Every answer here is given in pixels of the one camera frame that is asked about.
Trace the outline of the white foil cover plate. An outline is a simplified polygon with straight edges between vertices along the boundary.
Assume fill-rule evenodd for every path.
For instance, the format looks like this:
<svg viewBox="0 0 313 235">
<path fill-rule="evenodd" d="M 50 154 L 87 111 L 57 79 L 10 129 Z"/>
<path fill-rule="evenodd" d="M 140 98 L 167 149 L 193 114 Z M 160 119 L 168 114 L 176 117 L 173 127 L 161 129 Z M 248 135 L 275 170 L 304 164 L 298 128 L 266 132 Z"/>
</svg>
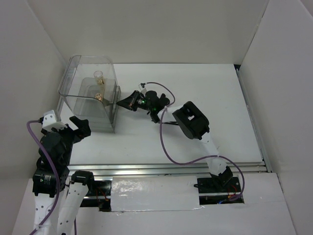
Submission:
<svg viewBox="0 0 313 235">
<path fill-rule="evenodd" d="M 200 209 L 195 176 L 114 177 L 113 212 L 192 211 Z"/>
</svg>

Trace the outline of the clear acrylic organizer box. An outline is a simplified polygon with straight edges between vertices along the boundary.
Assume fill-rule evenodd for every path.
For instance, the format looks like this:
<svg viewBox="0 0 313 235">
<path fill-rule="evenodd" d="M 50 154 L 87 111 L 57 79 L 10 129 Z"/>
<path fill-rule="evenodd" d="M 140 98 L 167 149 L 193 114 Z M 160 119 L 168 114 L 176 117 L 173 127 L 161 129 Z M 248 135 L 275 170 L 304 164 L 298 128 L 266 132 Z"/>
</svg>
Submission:
<svg viewBox="0 0 313 235">
<path fill-rule="evenodd" d="M 95 98 L 99 92 L 95 71 L 102 71 L 106 80 L 103 97 L 109 105 Z M 107 56 L 73 55 L 70 57 L 58 93 L 79 119 L 87 119 L 93 132 L 114 133 L 120 86 L 112 60 Z"/>
</svg>

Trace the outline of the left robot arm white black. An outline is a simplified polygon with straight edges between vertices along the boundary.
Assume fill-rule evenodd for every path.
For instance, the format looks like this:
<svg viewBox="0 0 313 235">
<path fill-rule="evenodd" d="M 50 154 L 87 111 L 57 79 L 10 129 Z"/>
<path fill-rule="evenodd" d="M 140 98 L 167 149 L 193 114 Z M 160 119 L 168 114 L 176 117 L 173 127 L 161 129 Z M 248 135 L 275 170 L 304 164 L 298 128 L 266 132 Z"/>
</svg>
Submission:
<svg viewBox="0 0 313 235">
<path fill-rule="evenodd" d="M 32 176 L 35 199 L 33 235 L 68 235 L 76 232 L 76 216 L 86 195 L 95 192 L 90 171 L 76 171 L 70 183 L 69 162 L 73 145 L 91 135 L 88 120 L 70 117 L 73 130 L 54 113 L 28 121 L 27 129 L 39 147 L 39 158 Z"/>
</svg>

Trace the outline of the aluminium front rail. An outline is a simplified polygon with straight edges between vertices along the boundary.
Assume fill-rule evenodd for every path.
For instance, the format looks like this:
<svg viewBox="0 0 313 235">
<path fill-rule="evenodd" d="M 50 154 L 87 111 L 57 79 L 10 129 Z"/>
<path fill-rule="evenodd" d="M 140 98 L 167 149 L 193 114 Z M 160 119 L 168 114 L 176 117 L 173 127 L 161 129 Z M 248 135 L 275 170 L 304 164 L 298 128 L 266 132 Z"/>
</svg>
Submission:
<svg viewBox="0 0 313 235">
<path fill-rule="evenodd" d="M 149 177 L 149 176 L 178 176 L 178 175 L 210 175 L 206 163 L 193 165 L 176 164 L 96 164 L 96 165 L 70 165 L 70 175 L 76 171 L 90 171 L 96 179 L 105 180 L 112 177 Z"/>
</svg>

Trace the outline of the small beige bottle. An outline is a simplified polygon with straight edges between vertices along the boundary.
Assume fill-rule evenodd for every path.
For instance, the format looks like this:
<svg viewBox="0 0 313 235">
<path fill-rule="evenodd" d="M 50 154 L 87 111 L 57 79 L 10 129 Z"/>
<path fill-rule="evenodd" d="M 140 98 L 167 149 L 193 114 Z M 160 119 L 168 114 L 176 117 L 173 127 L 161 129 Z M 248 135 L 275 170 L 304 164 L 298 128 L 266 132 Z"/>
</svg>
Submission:
<svg viewBox="0 0 313 235">
<path fill-rule="evenodd" d="M 107 105 L 109 105 L 109 103 L 110 103 L 109 101 L 107 101 L 107 100 L 103 97 L 103 95 L 102 95 L 101 93 L 97 93 L 97 94 L 95 95 L 95 98 L 96 98 L 97 100 L 101 101 L 104 106 L 107 106 Z"/>
</svg>

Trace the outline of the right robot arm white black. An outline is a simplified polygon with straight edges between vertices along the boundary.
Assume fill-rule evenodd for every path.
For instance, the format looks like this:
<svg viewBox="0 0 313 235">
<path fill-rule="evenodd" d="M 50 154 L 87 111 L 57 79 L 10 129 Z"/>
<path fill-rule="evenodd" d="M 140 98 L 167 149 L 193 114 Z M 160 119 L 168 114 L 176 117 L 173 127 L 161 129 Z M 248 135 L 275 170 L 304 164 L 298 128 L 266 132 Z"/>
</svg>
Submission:
<svg viewBox="0 0 313 235">
<path fill-rule="evenodd" d="M 127 98 L 117 102 L 118 106 L 130 111 L 146 110 L 152 122 L 159 124 L 160 142 L 166 157 L 176 165 L 191 165 L 206 160 L 210 175 L 213 178 L 214 189 L 220 192 L 225 191 L 230 185 L 233 173 L 225 158 L 219 156 L 211 139 L 208 118 L 191 101 L 176 108 L 171 108 L 170 104 L 170 100 L 165 94 L 157 96 L 155 91 L 147 91 L 144 94 L 140 91 L 134 91 Z M 179 163 L 172 159 L 165 149 L 162 136 L 162 129 L 165 124 L 179 126 L 188 139 L 200 141 L 207 151 L 207 156 L 186 163 Z"/>
</svg>

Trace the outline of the thin black eyeliner pencil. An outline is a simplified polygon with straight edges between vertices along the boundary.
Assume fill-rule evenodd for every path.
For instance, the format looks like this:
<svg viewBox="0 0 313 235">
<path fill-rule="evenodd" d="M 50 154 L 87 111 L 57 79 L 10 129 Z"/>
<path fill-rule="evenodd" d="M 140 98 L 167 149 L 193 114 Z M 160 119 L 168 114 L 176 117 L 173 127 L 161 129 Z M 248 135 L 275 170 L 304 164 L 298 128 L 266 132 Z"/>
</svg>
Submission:
<svg viewBox="0 0 313 235">
<path fill-rule="evenodd" d="M 175 126 L 179 125 L 176 121 L 160 122 L 160 124 L 162 124 L 162 125 L 175 125 Z"/>
</svg>

